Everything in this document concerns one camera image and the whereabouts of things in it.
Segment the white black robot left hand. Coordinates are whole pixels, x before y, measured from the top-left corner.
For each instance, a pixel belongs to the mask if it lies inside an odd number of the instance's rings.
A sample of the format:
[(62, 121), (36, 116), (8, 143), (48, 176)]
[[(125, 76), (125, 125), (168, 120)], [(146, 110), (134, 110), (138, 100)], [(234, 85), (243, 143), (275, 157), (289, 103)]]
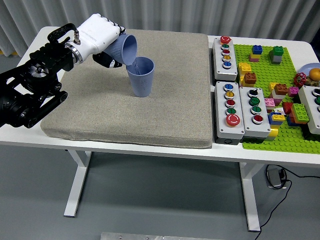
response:
[(75, 65), (92, 55), (95, 62), (106, 68), (119, 68), (123, 64), (104, 50), (125, 32), (125, 27), (95, 13), (77, 28), (74, 40), (69, 40), (65, 46), (72, 51)]

